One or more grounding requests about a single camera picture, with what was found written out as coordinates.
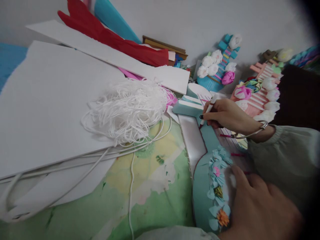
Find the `hand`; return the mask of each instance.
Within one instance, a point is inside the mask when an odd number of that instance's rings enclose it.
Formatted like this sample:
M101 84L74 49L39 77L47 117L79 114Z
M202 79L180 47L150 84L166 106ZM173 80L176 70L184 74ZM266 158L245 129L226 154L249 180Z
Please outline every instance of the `hand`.
M210 113L205 113L210 102L207 102L203 109L203 119L207 120L208 125L218 128L219 125L226 127L230 131L249 135L260 129L262 123L254 120L247 115L238 105L230 99L220 99L215 102ZM255 142L267 141L275 133L275 129L267 126L266 130L255 134L251 139Z
M221 240L292 240L304 223L297 207L274 185L258 175L232 166L237 181L232 209L232 227L219 235Z

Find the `light green sleeve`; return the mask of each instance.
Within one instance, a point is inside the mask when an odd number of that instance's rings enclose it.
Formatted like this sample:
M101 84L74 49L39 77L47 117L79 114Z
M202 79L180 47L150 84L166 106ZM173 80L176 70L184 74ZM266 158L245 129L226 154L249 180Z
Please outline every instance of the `light green sleeve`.
M220 240L213 233L206 233L200 228L173 226L159 228L143 233L136 240Z
M301 212L309 203L319 170L320 132L310 128L275 126L264 143L248 141L255 168L290 198Z

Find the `wall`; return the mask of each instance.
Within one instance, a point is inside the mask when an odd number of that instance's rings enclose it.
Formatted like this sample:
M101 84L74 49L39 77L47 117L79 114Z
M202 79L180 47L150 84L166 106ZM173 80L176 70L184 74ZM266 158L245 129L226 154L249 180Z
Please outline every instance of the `wall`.
M47 38L26 24L57 19L66 0L1 0L0 42L28 46ZM111 0L137 36L187 50L185 63L195 64L226 33L241 33L236 62L246 69L266 49L291 47L296 53L315 44L310 26L292 0Z

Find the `blue cloth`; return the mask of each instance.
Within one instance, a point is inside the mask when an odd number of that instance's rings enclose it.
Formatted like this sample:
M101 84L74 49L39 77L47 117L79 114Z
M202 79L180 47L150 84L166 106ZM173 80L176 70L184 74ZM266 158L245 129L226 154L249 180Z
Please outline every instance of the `blue cloth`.
M0 94L11 73L25 59L25 47L0 43Z
M120 37L138 44L142 43L109 0L97 0L94 5L94 14L100 22Z

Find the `silver bangle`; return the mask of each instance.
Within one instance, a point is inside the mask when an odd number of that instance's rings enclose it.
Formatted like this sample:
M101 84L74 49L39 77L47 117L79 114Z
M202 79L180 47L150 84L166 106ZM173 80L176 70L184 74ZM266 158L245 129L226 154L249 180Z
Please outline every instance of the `silver bangle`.
M243 136L243 137L237 137L237 136L238 136L238 133L236 133L236 134L231 134L230 137L231 137L231 138L236 138L236 139L244 139L244 138L247 138L247 137L250 137L250 136L252 136L252 135L257 134L258 132L261 132L262 130L265 130L266 127L268 126L268 122L265 121L265 120L260 120L260 121L258 121L258 122L264 122L264 124L260 127L260 129L259 129L258 131L254 132L254 133L251 133L251 134L249 134L249 135L247 135L247 136Z

